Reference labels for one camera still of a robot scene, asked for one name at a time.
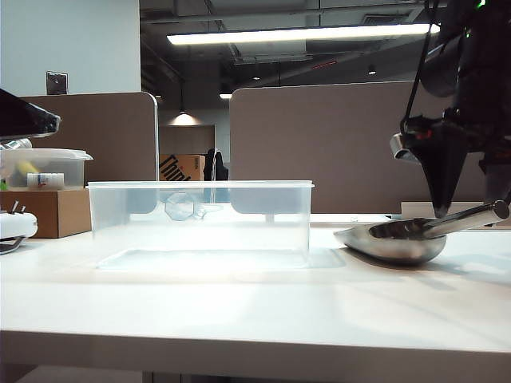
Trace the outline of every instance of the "plastic food container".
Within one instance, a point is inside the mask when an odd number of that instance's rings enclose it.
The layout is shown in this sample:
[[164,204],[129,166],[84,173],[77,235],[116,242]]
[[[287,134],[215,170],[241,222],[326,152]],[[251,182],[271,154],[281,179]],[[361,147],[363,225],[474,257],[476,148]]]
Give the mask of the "plastic food container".
[[311,181],[89,183],[110,270],[307,267]]
[[0,177],[6,179],[9,190],[80,189],[84,163],[92,158],[83,150],[1,150]]

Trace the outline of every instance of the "ceiling light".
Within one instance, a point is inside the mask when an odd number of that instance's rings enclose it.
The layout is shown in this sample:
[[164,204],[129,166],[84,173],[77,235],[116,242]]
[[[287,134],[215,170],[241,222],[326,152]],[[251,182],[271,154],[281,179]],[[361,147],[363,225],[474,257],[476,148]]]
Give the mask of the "ceiling light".
[[[395,26],[340,26],[327,28],[304,28],[293,30],[251,30],[213,34],[170,34],[168,40],[174,45],[225,44],[261,41],[295,41],[336,38],[376,38],[425,34],[429,24],[398,24]],[[440,31],[433,25],[431,33]]]
[[202,125],[203,122],[194,116],[190,116],[185,112],[180,112],[176,117],[168,122],[169,125],[174,126],[197,126]]

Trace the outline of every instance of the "metal spoon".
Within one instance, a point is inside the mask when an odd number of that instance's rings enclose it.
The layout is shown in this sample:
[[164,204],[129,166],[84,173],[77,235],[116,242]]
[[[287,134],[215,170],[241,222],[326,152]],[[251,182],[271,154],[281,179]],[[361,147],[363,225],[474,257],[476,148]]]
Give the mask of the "metal spoon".
[[496,201],[442,219],[407,219],[364,225],[334,233],[338,241],[382,261],[417,265],[436,257],[446,245],[446,234],[509,218],[509,207]]

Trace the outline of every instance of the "wall outlet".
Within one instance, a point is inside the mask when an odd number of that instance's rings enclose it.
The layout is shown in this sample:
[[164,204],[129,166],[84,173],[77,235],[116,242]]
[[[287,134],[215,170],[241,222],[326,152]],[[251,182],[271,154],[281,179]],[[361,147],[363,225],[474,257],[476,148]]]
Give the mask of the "wall outlet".
[[67,94],[67,73],[46,72],[46,94]]

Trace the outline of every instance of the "fluorescent light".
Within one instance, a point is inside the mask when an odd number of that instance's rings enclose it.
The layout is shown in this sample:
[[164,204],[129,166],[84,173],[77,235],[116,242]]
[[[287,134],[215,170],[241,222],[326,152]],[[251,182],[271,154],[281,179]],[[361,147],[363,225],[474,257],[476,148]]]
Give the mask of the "fluorescent light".
[[[319,40],[335,38],[375,38],[425,34],[429,24],[398,24],[395,26],[340,26],[305,28],[294,30],[253,30],[214,34],[170,34],[168,40],[174,45],[225,44],[261,41]],[[432,33],[440,28],[433,25]]]

